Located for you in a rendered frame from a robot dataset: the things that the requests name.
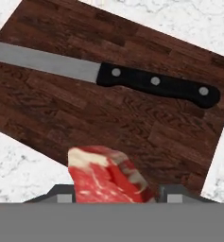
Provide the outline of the red raw meat piece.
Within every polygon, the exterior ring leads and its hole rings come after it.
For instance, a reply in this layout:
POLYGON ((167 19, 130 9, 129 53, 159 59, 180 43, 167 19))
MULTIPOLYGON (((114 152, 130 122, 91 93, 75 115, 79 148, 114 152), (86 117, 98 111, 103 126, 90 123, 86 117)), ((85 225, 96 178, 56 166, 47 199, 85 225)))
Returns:
POLYGON ((154 203, 154 192, 129 157, 101 146, 72 147, 68 171, 77 203, 154 203))

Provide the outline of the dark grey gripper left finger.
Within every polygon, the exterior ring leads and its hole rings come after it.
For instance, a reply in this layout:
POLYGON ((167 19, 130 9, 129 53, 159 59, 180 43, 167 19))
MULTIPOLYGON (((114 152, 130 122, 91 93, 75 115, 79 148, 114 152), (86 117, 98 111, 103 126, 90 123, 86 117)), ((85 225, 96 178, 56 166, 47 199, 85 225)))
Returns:
POLYGON ((56 184, 46 194, 27 200, 26 203, 74 203, 76 201, 73 184, 56 184))

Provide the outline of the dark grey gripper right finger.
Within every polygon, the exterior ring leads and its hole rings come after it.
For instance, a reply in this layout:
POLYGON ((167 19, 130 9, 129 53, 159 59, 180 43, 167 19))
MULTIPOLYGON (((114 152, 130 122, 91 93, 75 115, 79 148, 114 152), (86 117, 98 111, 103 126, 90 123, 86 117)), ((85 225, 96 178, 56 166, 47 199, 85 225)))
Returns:
POLYGON ((181 184, 162 184, 157 201, 160 203, 214 203, 211 199, 190 193, 181 184))

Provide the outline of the dark wooden cutting board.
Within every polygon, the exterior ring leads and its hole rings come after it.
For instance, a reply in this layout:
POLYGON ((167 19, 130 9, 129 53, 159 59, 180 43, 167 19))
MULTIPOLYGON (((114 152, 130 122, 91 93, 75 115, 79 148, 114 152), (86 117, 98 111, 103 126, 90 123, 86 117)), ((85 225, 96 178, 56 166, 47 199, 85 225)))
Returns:
POLYGON ((61 164, 73 146, 126 153, 151 187, 201 191, 224 126, 224 57, 78 0, 22 0, 0 42, 211 84, 212 109, 0 63, 0 130, 61 164))

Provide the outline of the black handled kitchen knife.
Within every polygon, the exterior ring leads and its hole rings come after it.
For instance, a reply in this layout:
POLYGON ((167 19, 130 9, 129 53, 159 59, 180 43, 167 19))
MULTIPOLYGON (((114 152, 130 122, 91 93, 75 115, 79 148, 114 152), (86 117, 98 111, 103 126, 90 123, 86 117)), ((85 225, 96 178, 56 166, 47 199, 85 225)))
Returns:
POLYGON ((215 106, 221 97, 220 91, 209 84, 107 62, 80 60, 9 43, 0 42, 0 62, 103 87, 124 86, 150 95, 184 99, 204 109, 215 106))

